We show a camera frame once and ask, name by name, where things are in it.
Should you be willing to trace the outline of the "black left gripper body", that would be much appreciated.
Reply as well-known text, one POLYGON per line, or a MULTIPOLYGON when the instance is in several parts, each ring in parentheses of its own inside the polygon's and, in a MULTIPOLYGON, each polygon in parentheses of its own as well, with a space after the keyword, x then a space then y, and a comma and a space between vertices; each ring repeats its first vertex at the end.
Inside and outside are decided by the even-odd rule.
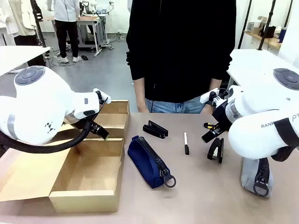
POLYGON ((76 129, 90 130, 93 119, 93 113, 70 113, 67 115, 67 124, 71 125, 76 129))

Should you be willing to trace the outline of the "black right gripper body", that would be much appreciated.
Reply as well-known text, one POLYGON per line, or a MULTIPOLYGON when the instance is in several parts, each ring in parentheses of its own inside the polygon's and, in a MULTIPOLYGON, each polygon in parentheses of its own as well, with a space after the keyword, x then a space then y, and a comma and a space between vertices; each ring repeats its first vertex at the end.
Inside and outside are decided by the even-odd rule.
POLYGON ((226 106, 228 105, 227 101, 222 103, 220 106, 214 109, 212 116, 218 122, 212 130, 217 130, 217 132, 228 132, 230 127, 232 126, 231 121, 228 119, 226 115, 226 106))

